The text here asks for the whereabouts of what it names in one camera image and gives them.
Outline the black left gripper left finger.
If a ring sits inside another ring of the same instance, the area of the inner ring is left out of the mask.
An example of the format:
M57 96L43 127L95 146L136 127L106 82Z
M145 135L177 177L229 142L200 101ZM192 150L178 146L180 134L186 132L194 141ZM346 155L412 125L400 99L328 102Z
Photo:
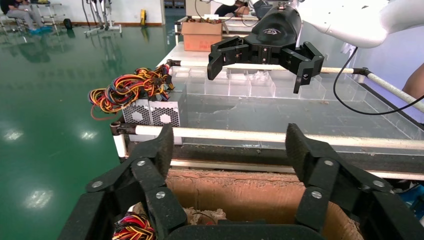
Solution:
M167 187L173 128L135 145L128 159L86 185L63 226L61 240L163 240L187 215Z

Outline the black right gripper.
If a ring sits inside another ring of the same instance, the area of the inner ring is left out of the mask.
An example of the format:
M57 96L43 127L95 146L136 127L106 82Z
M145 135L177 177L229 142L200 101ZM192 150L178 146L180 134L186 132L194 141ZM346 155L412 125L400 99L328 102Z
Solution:
M207 78L213 81L223 66L237 63L280 64L295 74L293 93L298 94L301 86L321 73L325 60L311 42L296 47L301 27L295 8L270 9L245 38L236 35L210 46Z

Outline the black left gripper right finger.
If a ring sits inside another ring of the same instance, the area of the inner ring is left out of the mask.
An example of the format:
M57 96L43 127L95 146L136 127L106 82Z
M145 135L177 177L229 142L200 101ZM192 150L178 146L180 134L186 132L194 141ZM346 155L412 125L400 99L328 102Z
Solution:
M305 191L295 223L320 236L329 203L359 224L365 240L421 240L424 228L384 179L345 160L327 143L306 137L290 123L286 155Z

